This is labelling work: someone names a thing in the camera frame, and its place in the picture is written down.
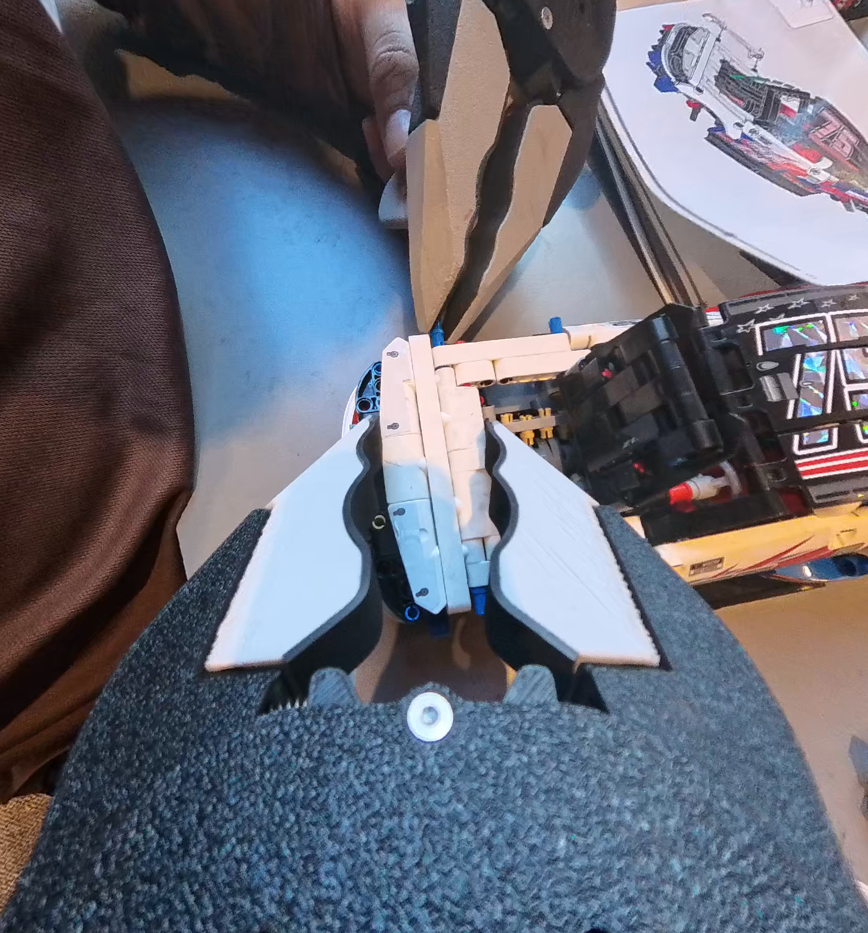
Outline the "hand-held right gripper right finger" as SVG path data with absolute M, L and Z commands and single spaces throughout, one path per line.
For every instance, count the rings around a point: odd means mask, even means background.
M 559 701 L 607 710 L 595 666 L 650 667 L 659 649 L 612 549 L 594 499 L 507 426 L 486 425 L 490 647 L 517 674 L 540 666 Z

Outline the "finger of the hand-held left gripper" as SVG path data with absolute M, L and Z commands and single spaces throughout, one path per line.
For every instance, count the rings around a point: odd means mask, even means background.
M 479 190 L 510 89 L 510 67 L 494 13 L 464 1 L 426 11 L 428 87 L 425 117 L 406 146 L 409 263 L 418 330 L 444 310 L 468 256 Z
M 479 318 L 544 225 L 571 139 L 571 128 L 556 105 L 528 111 L 510 179 L 510 203 L 487 249 L 486 266 L 455 327 L 460 340 Z

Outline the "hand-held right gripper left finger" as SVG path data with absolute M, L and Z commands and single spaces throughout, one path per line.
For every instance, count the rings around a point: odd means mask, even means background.
M 315 673 L 349 674 L 379 641 L 370 522 L 381 514 L 381 448 L 379 421 L 360 422 L 267 507 L 204 665 L 271 672 L 263 709 L 305 704 Z

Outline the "toy brick race car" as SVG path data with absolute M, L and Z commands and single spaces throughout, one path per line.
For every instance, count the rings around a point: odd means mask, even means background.
M 435 633 L 486 610 L 489 424 L 617 510 L 715 608 L 868 576 L 868 283 L 484 342 L 436 325 L 366 369 L 343 431 L 371 415 L 382 600 Z

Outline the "person's left forearm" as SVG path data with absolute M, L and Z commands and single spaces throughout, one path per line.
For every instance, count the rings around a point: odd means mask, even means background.
M 132 51 L 177 76 L 323 118 L 373 111 L 358 2 L 103 1 Z

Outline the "grey desk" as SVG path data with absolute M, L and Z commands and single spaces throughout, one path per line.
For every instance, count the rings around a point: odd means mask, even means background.
M 197 78 L 125 54 L 125 23 L 58 2 L 160 227 L 195 416 L 178 524 L 191 576 L 340 437 L 358 376 L 414 330 L 407 252 L 349 162 Z M 790 720 L 868 887 L 868 577 L 719 612 Z

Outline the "person's left hand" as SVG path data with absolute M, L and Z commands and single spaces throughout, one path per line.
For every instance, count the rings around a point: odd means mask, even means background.
M 418 58 L 406 1 L 332 1 L 350 88 L 368 110 L 362 131 L 371 163 L 387 182 L 405 167 Z

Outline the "white instruction booklet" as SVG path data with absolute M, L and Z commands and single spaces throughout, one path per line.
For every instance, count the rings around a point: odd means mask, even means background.
M 868 50 L 831 3 L 620 8 L 605 82 L 657 203 L 802 282 L 868 282 Z

